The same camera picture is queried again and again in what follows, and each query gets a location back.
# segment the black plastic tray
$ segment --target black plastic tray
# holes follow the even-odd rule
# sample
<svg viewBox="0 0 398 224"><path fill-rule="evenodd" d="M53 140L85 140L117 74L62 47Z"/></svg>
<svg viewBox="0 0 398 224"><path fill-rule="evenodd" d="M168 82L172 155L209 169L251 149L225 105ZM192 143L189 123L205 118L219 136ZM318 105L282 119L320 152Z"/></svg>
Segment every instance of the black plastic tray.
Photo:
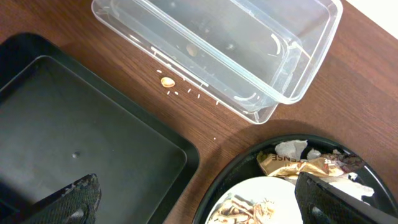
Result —
<svg viewBox="0 0 398 224"><path fill-rule="evenodd" d="M264 176L259 167L256 157L260 151L275 153L275 146L284 141L308 140L308 146L318 149L322 153L332 153L334 149L344 150L354 154L346 147L337 142L313 135L293 134L281 136L267 140L257 146L252 147L247 152L233 159L217 176L210 185L205 196L199 204L198 210L193 219L193 223L205 223L211 209L218 199L234 185L253 177ZM357 182L372 187L375 191L372 197L364 197L363 200L373 207L386 212L394 217L398 217L398 204L389 189L380 177L366 164L366 166L356 171L358 174Z"/></svg>
<svg viewBox="0 0 398 224"><path fill-rule="evenodd" d="M1 211L95 173L96 223L162 223L198 165L190 142L42 37L0 46Z"/></svg>

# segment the tray rim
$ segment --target tray rim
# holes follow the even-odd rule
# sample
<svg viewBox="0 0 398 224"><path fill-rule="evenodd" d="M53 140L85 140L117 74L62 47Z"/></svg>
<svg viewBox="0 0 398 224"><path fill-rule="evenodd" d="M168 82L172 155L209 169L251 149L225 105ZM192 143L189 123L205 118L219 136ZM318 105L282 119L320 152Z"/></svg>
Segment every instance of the tray rim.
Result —
<svg viewBox="0 0 398 224"><path fill-rule="evenodd" d="M250 147L247 151L239 154L223 168L223 170L216 176L216 178L210 184L208 190L206 191L203 198L201 199L199 206L197 208L197 211L195 212L195 216L193 217L192 223L199 224L199 223L201 223L201 221L204 218L207 217L207 216L204 217L203 213L205 212L208 202L211 200L211 196L214 194L217 187L223 183L225 177L234 169L234 167L236 165L238 165L241 161L243 161L248 155L250 155L256 151L265 149L267 146L271 146L274 144L276 145L277 143L280 143L282 141L291 141L291 140L296 140L296 139L298 139L298 140L307 140L307 139L310 140L311 139L313 141L322 142L325 144L329 144L331 146L335 146L336 148L343 149L344 151L346 151L350 154L355 154L353 151L351 151L350 149L341 145L338 142L332 141L330 139L327 139L327 138L324 138L321 136L313 135L313 134L288 134L288 135L283 135L283 136L276 136L276 137L270 138L268 140L265 140L255 146ZM384 189L385 194L389 198L389 202L394 207L395 213L398 214L398 203L396 202L391 191L387 188L387 186L382 181L382 179L373 170L373 168L371 166L369 166L368 163L365 162L365 166L368 168L370 173L372 173L374 178L379 182L379 185Z"/></svg>
<svg viewBox="0 0 398 224"><path fill-rule="evenodd" d="M110 84L106 83L102 78L75 59L63 53L49 40L37 34L16 34L9 37L0 45L0 91L13 82L30 64L42 58L51 58L53 61L73 72L95 90L110 98L133 116L137 117L143 123L178 146L185 154L186 159L184 167L148 220L148 223L164 222L198 169L200 155L197 148L190 141L179 135L179 133L157 119L153 114L143 109Z"/></svg>

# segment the brown wrapper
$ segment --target brown wrapper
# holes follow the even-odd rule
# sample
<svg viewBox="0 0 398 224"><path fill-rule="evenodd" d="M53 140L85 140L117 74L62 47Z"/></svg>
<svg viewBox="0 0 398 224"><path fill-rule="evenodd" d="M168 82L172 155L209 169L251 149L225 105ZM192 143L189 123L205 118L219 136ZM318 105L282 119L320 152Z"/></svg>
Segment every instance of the brown wrapper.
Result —
<svg viewBox="0 0 398 224"><path fill-rule="evenodd" d="M317 177L338 177L364 166L361 158L347 154L323 154L310 161L297 161L260 152L257 155L257 161L264 173L270 177L297 176L300 172L308 172Z"/></svg>

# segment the clear plastic container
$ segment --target clear plastic container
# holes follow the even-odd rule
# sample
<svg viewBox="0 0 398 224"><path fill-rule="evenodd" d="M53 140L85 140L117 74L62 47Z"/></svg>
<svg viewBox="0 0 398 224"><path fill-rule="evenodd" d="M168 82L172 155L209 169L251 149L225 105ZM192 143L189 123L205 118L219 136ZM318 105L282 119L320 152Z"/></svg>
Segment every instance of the clear plastic container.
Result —
<svg viewBox="0 0 398 224"><path fill-rule="evenodd" d="M298 102L330 47L340 0L94 0L94 15L254 124Z"/></svg>

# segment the table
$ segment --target table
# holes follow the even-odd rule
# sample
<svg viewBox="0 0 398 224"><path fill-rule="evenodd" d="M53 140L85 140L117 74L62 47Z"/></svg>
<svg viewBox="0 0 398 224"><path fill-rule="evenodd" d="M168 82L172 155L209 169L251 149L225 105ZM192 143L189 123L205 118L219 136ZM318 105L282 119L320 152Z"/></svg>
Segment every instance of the table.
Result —
<svg viewBox="0 0 398 224"><path fill-rule="evenodd" d="M398 198L398 40L343 4L336 37L304 99L279 106L258 126L204 94L198 99L199 90L98 22L91 0L2 0L0 42L18 32L48 38L196 145L200 167L166 223L190 223L207 188L232 158L282 134L317 134L344 144ZM166 75L176 80L179 95L167 95L161 86Z"/></svg>

